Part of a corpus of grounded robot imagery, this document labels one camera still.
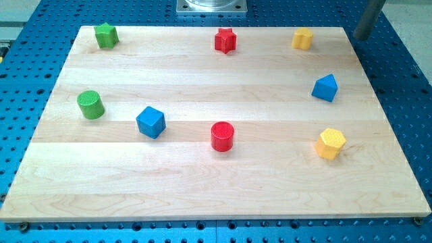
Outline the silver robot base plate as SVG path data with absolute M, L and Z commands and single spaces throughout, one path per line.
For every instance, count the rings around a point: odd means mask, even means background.
M 246 0 L 177 0 L 177 14 L 245 14 Z

